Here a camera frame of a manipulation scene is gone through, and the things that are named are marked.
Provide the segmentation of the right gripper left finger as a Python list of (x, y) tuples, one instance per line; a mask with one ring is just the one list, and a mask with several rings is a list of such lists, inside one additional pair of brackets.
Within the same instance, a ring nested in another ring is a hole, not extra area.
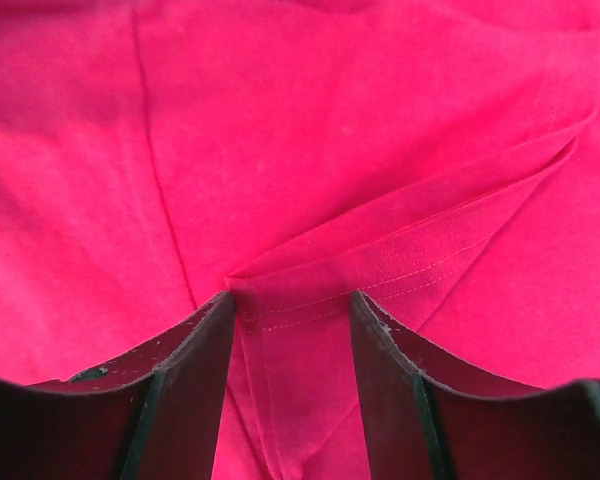
[(235, 324), (222, 292), (68, 381), (0, 380), (0, 479), (208, 479)]

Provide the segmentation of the pink t shirt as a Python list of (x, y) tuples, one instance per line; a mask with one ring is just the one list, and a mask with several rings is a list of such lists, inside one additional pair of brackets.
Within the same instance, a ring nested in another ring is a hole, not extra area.
[(600, 380), (600, 1), (0, 1), (0, 380), (216, 295), (208, 479), (375, 479), (349, 325)]

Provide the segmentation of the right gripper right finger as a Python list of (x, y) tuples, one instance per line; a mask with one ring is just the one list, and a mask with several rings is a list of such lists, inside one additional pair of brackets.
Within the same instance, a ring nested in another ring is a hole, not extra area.
[(600, 380), (542, 390), (482, 370), (362, 292), (349, 325), (375, 479), (600, 479)]

